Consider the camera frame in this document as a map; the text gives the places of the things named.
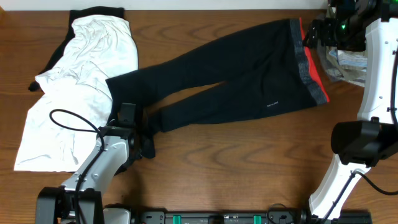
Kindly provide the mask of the black leggings grey red waistband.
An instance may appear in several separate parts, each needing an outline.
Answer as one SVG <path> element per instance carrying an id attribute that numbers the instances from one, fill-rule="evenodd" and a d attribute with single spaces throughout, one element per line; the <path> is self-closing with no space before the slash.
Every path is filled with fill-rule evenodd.
<path id="1" fill-rule="evenodd" d="M 147 107 L 188 88 L 205 90 L 159 109 L 142 129 L 143 157 L 153 137 L 190 124 L 261 119 L 329 102 L 303 46 L 300 19 L 282 19 L 211 41 L 173 60 L 107 80 L 113 112 L 123 103 Z"/>

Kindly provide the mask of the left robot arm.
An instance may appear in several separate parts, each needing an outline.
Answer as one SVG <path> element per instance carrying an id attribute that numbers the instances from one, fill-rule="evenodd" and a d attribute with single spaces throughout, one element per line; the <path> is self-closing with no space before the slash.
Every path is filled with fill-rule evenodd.
<path id="1" fill-rule="evenodd" d="M 37 197 L 36 223 L 137 223 L 125 205 L 103 206 L 113 177 L 141 159 L 138 128 L 142 111 L 124 103 L 118 118 L 97 128 L 96 143 L 84 163 L 59 187 L 44 187 Z"/>

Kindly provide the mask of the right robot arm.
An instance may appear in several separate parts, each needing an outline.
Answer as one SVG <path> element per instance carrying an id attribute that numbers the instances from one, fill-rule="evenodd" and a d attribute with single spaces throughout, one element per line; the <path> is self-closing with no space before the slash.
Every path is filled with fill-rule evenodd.
<path id="1" fill-rule="evenodd" d="M 366 173 L 380 160 L 397 154 L 397 1 L 329 1 L 335 15 L 314 20 L 303 44 L 368 53 L 366 80 L 356 121 L 335 125 L 331 164 L 308 210 L 296 223 L 371 223 L 367 212 L 342 212 L 359 180 L 383 195 L 397 195 L 376 186 Z"/>

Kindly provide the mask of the khaki folded shorts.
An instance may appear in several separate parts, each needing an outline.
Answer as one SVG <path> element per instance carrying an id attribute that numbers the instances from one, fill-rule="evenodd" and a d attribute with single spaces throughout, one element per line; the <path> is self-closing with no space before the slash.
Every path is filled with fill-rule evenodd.
<path id="1" fill-rule="evenodd" d="M 364 87 L 365 82 L 366 82 L 366 75 L 363 77 L 357 78 L 355 80 L 346 80 L 342 76 L 342 74 L 337 70 L 337 68 L 335 66 L 333 66 L 332 63 L 327 59 L 326 53 L 329 51 L 329 49 L 330 49 L 329 46 L 322 46 L 320 44 L 320 42 L 318 42 L 317 54 L 320 58 L 322 68 L 324 69 L 325 73 L 328 75 L 329 79 L 332 82 L 344 81 L 344 82 L 348 82 L 350 84 Z"/>

